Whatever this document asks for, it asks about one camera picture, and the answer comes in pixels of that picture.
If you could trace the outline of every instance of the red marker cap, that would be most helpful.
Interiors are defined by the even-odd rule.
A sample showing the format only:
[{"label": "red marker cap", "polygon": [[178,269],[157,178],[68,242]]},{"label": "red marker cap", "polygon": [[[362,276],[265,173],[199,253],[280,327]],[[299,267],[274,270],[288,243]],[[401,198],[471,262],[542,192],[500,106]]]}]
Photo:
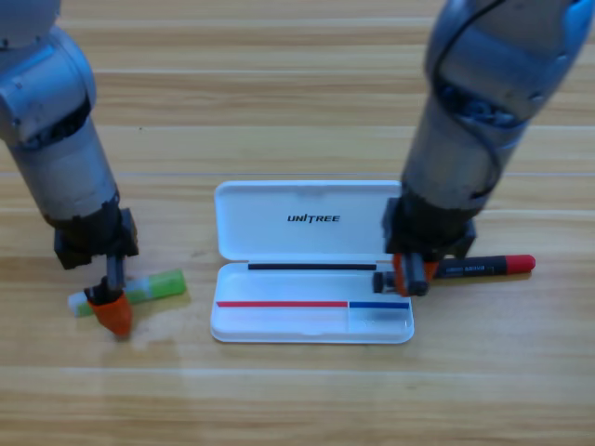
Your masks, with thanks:
[{"label": "red marker cap", "polygon": [[128,337],[130,335],[132,308],[124,293],[109,304],[93,305],[91,301],[88,301],[88,304],[93,309],[99,323],[105,328],[118,337]]},{"label": "red marker cap", "polygon": [[507,274],[524,274],[536,267],[536,258],[529,255],[506,256]]}]

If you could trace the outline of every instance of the white cap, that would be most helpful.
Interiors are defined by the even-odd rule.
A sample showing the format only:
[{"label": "white cap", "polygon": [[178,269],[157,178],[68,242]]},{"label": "white cap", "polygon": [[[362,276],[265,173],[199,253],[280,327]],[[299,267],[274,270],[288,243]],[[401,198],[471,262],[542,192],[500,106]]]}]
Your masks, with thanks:
[{"label": "white cap", "polygon": [[84,292],[75,293],[68,296],[68,308],[74,313],[74,316],[80,316],[79,308],[86,303],[86,294]]}]

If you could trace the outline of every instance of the unitree logo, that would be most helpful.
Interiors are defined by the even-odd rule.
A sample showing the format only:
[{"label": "unitree logo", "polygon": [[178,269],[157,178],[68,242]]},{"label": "unitree logo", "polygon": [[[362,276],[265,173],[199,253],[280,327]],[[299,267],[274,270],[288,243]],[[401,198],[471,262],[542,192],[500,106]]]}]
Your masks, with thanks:
[{"label": "unitree logo", "polygon": [[303,216],[288,216],[287,221],[303,221],[303,222],[337,222],[341,219],[341,216],[309,216],[304,214]]}]

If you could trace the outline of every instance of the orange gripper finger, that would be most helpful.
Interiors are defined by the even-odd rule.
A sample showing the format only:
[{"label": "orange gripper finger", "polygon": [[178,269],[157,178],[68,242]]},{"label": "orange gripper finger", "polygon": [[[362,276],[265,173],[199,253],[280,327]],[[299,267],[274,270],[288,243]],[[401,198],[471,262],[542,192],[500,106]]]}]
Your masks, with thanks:
[{"label": "orange gripper finger", "polygon": [[90,301],[88,304],[93,309],[99,323],[105,328],[116,336],[127,337],[130,335],[132,329],[132,308],[124,293],[109,304],[93,305]]},{"label": "orange gripper finger", "polygon": [[[403,268],[401,268],[401,255],[395,254],[392,257],[392,266],[394,267],[394,287],[397,293],[403,297],[409,296],[409,292],[405,288],[405,277],[403,276]],[[425,262],[424,271],[426,273],[426,281],[431,282],[436,270],[438,269],[438,262]]]}]

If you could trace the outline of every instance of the pencil case lid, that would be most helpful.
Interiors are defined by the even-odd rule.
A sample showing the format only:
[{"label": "pencil case lid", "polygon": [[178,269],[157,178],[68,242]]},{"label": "pencil case lid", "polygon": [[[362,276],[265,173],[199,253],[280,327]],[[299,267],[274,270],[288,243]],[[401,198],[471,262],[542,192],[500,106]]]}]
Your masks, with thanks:
[{"label": "pencil case lid", "polygon": [[218,248],[229,260],[390,260],[382,217],[398,181],[231,181],[215,192]]}]

